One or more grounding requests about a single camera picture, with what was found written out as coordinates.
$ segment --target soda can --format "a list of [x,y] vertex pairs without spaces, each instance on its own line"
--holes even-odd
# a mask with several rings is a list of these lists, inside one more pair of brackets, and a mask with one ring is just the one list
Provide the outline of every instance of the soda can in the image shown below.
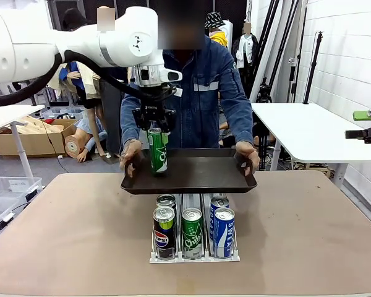
[[185,209],[181,215],[184,257],[198,259],[202,256],[202,212]]
[[160,128],[151,128],[147,131],[150,145],[151,170],[155,175],[161,175],[168,169],[166,158],[166,144],[168,143]]
[[213,250],[215,256],[218,258],[228,258],[231,256],[234,219],[235,213],[232,209],[221,207],[215,212]]
[[155,249],[160,259],[173,259],[176,253],[173,208],[159,206],[154,210]]
[[156,206],[169,206],[174,210],[174,235],[177,238],[177,210],[176,198],[171,194],[160,195],[156,198]]
[[213,195],[210,201],[210,228],[209,237],[213,239],[213,232],[215,230],[215,212],[220,207],[229,207],[229,200],[225,196]]

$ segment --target denim jacket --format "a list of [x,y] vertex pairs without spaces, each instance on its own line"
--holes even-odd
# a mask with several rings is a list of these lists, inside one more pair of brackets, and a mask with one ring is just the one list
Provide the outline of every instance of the denim jacket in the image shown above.
[[[182,89],[181,97],[173,95],[164,102],[166,108],[177,113],[168,148],[218,147],[218,92],[236,142],[253,143],[251,104],[245,97],[234,60],[225,47],[205,37],[203,49],[194,51],[182,69],[171,51],[163,51],[163,57],[166,68],[181,71],[183,75],[177,84]],[[140,101],[126,95],[121,106],[123,144],[130,139],[139,139],[139,129],[132,114],[137,107],[140,107]]]

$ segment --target green can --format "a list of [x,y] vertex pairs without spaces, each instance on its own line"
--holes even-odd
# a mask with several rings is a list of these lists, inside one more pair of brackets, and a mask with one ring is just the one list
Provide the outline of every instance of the green can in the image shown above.
[[185,209],[181,215],[182,245],[184,257],[198,259],[202,256],[202,212],[199,209]]
[[152,128],[147,131],[148,144],[150,145],[151,170],[153,174],[165,173],[168,169],[166,157],[166,144],[168,137],[160,128]]

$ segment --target white rack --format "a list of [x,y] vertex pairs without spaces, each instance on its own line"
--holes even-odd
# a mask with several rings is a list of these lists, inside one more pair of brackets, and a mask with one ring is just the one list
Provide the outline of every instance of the white rack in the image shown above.
[[[177,218],[177,239],[176,253],[173,259],[159,259],[155,249],[154,229],[151,234],[151,255],[150,263],[201,263],[201,262],[234,262],[240,261],[239,251],[237,250],[236,230],[234,227],[234,237],[232,240],[231,257],[222,259],[213,255],[213,241],[209,237],[210,226],[210,201],[213,194],[178,194],[176,197],[176,218]],[[202,230],[202,256],[199,259],[191,260],[183,257],[182,252],[182,230],[181,230],[181,215],[182,211],[189,207],[195,207],[202,211],[203,230]]]

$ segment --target tray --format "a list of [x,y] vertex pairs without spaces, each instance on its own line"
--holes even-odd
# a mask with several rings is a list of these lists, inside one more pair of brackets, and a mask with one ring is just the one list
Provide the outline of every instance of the tray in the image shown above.
[[[232,241],[231,256],[225,259],[215,257],[213,253],[213,241],[209,237],[210,226],[210,201],[214,194],[175,194],[176,197],[176,220],[177,220],[177,238],[176,238],[176,253],[173,259],[160,259],[155,250],[154,228],[151,234],[151,264],[169,264],[169,263],[201,263],[201,262],[237,262],[240,261],[239,251],[237,249],[236,229],[234,226],[234,236]],[[181,230],[181,213],[183,210],[195,207],[202,211],[203,226],[202,226],[202,256],[198,259],[186,259],[183,254],[182,247],[182,230]]]
[[231,148],[175,149],[168,150],[166,174],[154,176],[149,150],[142,150],[126,164],[121,187],[131,194],[246,193],[257,186],[252,174],[244,176],[247,166],[251,161]]

